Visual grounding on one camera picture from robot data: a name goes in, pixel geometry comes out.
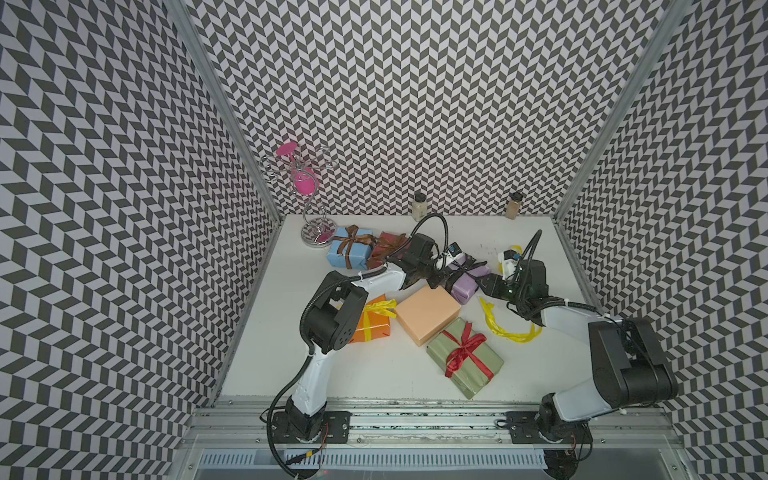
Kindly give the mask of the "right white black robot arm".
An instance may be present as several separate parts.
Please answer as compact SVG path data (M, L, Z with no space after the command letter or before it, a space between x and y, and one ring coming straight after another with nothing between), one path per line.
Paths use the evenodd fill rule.
M541 400L534 424L544 442L580 438L577 430L593 418L678 395L679 384L650 320L612 317L596 306L550 294L540 260L523 261L507 279L482 276L478 285L523 319L589 347L591 376Z

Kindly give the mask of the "purple gift box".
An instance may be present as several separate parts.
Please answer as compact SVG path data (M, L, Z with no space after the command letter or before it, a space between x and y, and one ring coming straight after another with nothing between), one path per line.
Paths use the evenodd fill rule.
M454 285L451 291L448 291L446 288L445 290L460 305L465 305L474 296L478 288L479 288L479 285L475 285L475 283L470 278L468 278L467 276L464 276L459 282L457 282Z

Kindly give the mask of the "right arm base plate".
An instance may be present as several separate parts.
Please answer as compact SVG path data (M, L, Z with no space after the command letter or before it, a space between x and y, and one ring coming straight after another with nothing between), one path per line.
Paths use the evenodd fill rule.
M505 413L503 429L509 431L513 444L575 447L593 443L587 422L563 421L557 414L508 411Z

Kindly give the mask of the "peach gift box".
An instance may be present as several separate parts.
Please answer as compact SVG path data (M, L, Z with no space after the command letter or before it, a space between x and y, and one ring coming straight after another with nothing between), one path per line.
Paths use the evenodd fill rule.
M459 316L461 304L443 287L424 286L395 308L397 320L417 346L422 346Z

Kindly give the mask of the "black ribbon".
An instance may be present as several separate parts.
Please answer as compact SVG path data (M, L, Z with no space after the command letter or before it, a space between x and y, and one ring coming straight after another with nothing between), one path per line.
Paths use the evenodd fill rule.
M478 285L479 279L491 273L486 261L477 261L471 255L466 256L462 262L454 262L448 266L445 288L451 291L454 285L464 276L470 278L475 285Z

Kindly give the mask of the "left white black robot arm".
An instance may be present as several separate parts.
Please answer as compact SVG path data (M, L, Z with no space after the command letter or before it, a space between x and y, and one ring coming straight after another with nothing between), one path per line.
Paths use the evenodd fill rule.
M430 237L417 233L374 269L356 275L332 271L325 276L300 318L299 333L308 356L281 391L288 399L272 417L274 434L284 433L286 443L313 442L323 435L333 353L350 343L371 298L405 290L421 279L435 287L448 266L464 257L455 242L440 253L434 253L434 247Z

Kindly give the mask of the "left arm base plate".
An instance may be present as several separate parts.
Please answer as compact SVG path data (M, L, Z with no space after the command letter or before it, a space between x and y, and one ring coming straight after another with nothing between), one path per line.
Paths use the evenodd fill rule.
M269 433L274 443L346 444L352 414L349 411L324 411L307 417L301 413L279 411L272 417Z

